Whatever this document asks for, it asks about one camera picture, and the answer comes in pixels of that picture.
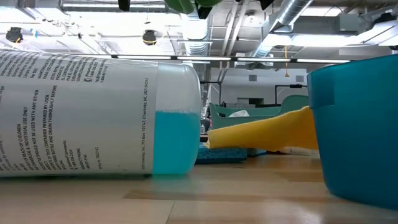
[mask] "ceiling light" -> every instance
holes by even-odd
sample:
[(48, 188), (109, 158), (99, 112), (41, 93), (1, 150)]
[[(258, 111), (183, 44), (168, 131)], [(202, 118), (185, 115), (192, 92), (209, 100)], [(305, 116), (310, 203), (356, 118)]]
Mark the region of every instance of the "ceiling light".
[(355, 39), (343, 35), (296, 35), (292, 45), (300, 47), (344, 47), (358, 44)]
[(327, 59), (297, 59), (299, 63), (347, 63), (350, 60), (327, 60)]
[[(107, 8), (119, 8), (118, 4), (64, 4), (63, 7), (107, 7)], [(131, 4), (130, 8), (135, 7), (146, 7), (146, 8), (164, 8), (164, 5), (145, 5), (145, 4)]]
[(112, 55), (78, 55), (81, 57), (112, 58)]
[(237, 58), (239, 62), (290, 62), (291, 59), (284, 58)]
[(178, 56), (177, 60), (201, 60), (201, 61), (230, 61), (230, 57), (194, 57), (194, 56)]
[(131, 60), (171, 60), (171, 56), (150, 56), (150, 55), (120, 55), (120, 59), (131, 59)]
[(264, 46), (289, 46), (292, 45), (292, 39), (288, 35), (268, 34), (262, 42)]
[(256, 17), (255, 12), (253, 13), (253, 15), (247, 16), (247, 18), (244, 20), (244, 23), (247, 26), (260, 26), (262, 22)]
[(329, 7), (308, 7), (306, 8), (301, 16), (322, 16), (322, 17), (335, 17), (338, 16), (340, 13), (345, 10), (346, 7), (336, 7), (336, 6), (329, 6)]

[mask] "white bottle label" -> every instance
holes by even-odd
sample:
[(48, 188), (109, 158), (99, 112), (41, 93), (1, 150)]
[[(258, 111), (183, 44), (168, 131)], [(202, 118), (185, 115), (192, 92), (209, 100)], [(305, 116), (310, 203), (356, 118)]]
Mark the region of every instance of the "white bottle label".
[(0, 175), (150, 174), (157, 63), (0, 51)]

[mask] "wooden floor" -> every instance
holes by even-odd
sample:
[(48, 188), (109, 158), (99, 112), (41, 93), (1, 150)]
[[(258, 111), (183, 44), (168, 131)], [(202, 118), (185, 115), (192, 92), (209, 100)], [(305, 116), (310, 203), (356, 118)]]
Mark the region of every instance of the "wooden floor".
[(0, 223), (398, 223), (328, 193), (319, 159), (268, 155), (186, 177), (0, 182)]

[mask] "plastic bottle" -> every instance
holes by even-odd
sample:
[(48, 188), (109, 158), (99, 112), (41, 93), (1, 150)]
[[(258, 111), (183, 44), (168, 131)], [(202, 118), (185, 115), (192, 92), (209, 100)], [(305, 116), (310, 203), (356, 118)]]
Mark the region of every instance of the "plastic bottle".
[(0, 50), (0, 176), (184, 174), (199, 141), (188, 65)]

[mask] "blue mat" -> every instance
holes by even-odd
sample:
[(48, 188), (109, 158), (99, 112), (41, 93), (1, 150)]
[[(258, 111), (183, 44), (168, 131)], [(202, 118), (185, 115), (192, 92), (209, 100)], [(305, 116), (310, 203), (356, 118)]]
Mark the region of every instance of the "blue mat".
[(234, 163), (246, 160), (248, 152), (241, 148), (208, 149), (202, 143), (195, 164)]

